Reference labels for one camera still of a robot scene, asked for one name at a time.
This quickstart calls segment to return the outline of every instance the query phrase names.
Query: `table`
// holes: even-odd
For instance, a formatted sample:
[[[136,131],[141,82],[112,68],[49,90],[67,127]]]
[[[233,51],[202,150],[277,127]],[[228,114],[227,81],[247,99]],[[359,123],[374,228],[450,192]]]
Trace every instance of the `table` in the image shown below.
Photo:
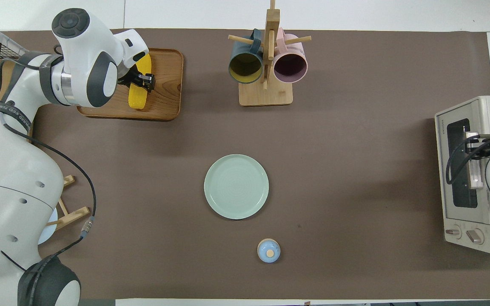
[[[433,121],[490,95],[485,33],[289,31],[313,36],[294,102],[243,108],[226,37],[248,31],[138,32],[185,56],[175,120],[91,119],[56,106],[36,118],[34,135],[97,187],[92,232],[61,256],[83,298],[490,298],[490,254],[443,240]],[[29,49],[56,43],[46,31],[9,36]],[[266,204],[243,221],[216,215],[202,191],[210,165],[230,153],[257,159],[270,178]],[[71,209],[90,203],[80,177],[63,196]],[[268,237],[283,252],[274,265],[255,254]]]

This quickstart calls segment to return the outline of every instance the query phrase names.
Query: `yellow object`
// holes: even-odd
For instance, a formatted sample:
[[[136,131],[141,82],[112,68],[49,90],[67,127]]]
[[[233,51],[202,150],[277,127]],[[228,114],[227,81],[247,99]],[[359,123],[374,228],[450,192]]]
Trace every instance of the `yellow object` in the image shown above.
[[[146,54],[136,63],[137,69],[142,74],[152,73],[152,63],[150,60],[150,54]],[[146,103],[146,89],[143,87],[136,86],[135,84],[130,84],[130,93],[128,94],[128,105],[136,110],[142,110]]]

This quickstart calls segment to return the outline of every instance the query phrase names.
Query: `toaster oven knob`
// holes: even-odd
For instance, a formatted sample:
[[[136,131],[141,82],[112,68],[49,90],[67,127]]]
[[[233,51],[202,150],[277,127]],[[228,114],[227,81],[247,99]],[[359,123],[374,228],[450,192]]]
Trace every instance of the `toaster oven knob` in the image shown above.
[[[461,234],[461,231],[459,231],[458,229],[450,229],[450,230],[445,230],[445,233],[448,235],[458,236]]]
[[[485,241],[484,234],[480,231],[480,229],[467,230],[466,235],[468,238],[470,238],[470,241],[473,244],[483,244]]]

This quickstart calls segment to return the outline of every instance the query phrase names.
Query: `black cable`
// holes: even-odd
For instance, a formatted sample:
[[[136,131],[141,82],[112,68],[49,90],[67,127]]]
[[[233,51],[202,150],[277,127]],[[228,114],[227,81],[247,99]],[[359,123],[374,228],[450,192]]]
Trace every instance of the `black cable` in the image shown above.
[[[65,248],[62,248],[62,249],[61,249],[61,250],[59,250],[58,252],[55,252],[55,253],[54,253],[54,255],[55,255],[55,256],[58,256],[58,255],[62,254],[63,252],[65,252],[65,251],[69,250],[69,249],[70,249],[72,246],[74,246],[74,245],[78,244],[78,243],[79,243],[81,240],[83,240],[83,238],[82,238],[82,237],[81,237],[81,238],[79,238],[79,239],[77,239],[77,240],[75,240],[75,241],[74,241],[74,242],[72,242],[70,245],[66,246]]]
[[[28,65],[28,64],[22,64],[21,62],[18,62],[12,58],[2,58],[0,60],[0,92],[1,92],[1,86],[2,86],[2,83],[3,83],[3,64],[5,62],[14,62],[15,64],[17,65],[20,65],[20,66],[23,66],[25,68],[29,68],[29,69],[33,69],[33,70],[39,70],[39,67],[37,66],[31,66],[31,65]]]
[[[481,138],[481,135],[475,135],[475,136],[472,136],[472,137],[468,137],[467,139],[464,140],[463,143],[466,143],[467,141],[470,141],[474,138]],[[455,179],[457,178],[457,176],[459,175],[459,173],[462,171],[462,169],[466,166],[466,164],[479,152],[481,151],[484,147],[490,145],[490,139],[484,143],[482,143],[479,147],[475,148],[474,151],[471,151],[470,154],[468,154],[466,156],[465,159],[463,159],[461,161],[461,163],[459,164],[459,166],[457,166],[457,168],[455,169],[455,174],[453,174],[453,177],[450,179],[449,178],[449,170],[450,170],[450,166],[451,166],[451,162],[453,161],[453,156],[455,155],[455,152],[457,151],[457,149],[459,149],[459,147],[461,145],[463,145],[463,143],[461,143],[459,146],[457,146],[453,152],[451,153],[451,155],[449,156],[449,159],[447,161],[447,166],[445,167],[445,181],[448,183],[448,184],[453,184],[455,182]]]
[[[10,260],[11,263],[14,263],[15,266],[19,267],[20,269],[22,269],[22,271],[26,271],[26,269],[22,268],[21,265],[19,265],[18,263],[16,263],[16,261],[12,260],[12,258],[10,256],[8,256],[7,254],[5,254],[4,251],[1,251],[1,254],[3,254],[5,257],[7,257],[8,260]]]
[[[92,180],[90,179],[90,177],[88,176],[88,174],[76,163],[74,162],[73,159],[70,159],[67,155],[63,154],[62,152],[56,150],[55,148],[53,147],[50,147],[49,145],[33,138],[33,137],[30,137],[26,134],[23,134],[17,130],[15,130],[14,128],[11,128],[8,124],[4,124],[3,125],[7,130],[10,130],[11,132],[19,135],[19,136],[22,136],[24,137],[25,139],[33,142],[33,143],[37,143],[38,145],[41,145],[47,149],[49,149],[50,151],[53,151],[54,153],[60,155],[61,157],[63,157],[64,159],[66,159],[68,162],[70,162],[72,165],[74,165],[79,171],[80,173],[82,173],[82,175],[84,176],[84,178],[86,178],[86,180],[88,181],[88,184],[90,184],[90,189],[92,190],[92,197],[93,197],[93,206],[92,206],[92,217],[94,217],[96,215],[96,207],[97,207],[97,199],[96,199],[96,191],[94,190],[94,184],[92,182]]]
[[[62,52],[58,51],[58,47],[60,47],[60,48],[61,48],[61,47],[62,47],[62,45],[54,45],[54,48],[53,48],[54,53],[55,53],[55,54],[59,54],[59,55],[64,55]]]

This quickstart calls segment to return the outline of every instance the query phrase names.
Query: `mug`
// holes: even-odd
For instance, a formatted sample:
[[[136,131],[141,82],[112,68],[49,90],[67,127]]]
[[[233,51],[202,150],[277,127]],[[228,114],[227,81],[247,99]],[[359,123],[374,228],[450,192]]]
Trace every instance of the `mug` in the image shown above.
[[[283,83],[296,83],[308,71],[308,62],[305,60],[302,43],[286,45],[285,41],[298,38],[296,35],[285,34],[282,28],[277,31],[277,47],[274,50],[273,73]]]
[[[260,30],[254,29],[251,37],[245,37],[253,40],[252,45],[241,41],[234,42],[228,71],[234,80],[242,84],[253,83],[262,75],[263,53],[260,37]]]

